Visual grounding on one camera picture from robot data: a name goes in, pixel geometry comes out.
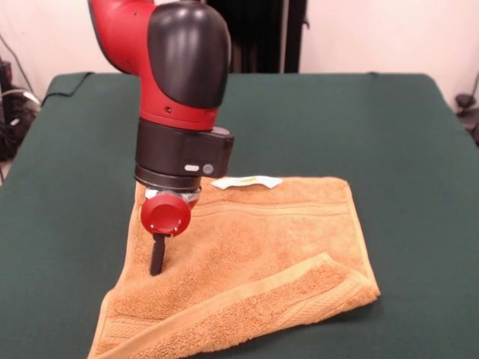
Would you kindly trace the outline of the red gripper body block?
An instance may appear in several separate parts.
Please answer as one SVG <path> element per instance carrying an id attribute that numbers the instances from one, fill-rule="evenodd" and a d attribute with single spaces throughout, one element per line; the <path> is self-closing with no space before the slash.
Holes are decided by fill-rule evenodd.
<path id="1" fill-rule="evenodd" d="M 201 188 L 187 192 L 146 188 L 140 212 L 143 227 L 152 234 L 180 235 L 189 226 L 200 194 Z"/>

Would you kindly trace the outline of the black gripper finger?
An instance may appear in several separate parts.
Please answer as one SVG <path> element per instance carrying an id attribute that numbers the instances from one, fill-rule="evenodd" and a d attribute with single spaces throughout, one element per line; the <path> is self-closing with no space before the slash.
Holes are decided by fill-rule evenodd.
<path id="1" fill-rule="evenodd" d="M 153 235 L 153 250 L 150 262 L 150 274 L 156 276 L 162 272 L 162 263 L 165 256 L 166 235 L 155 233 Z"/>

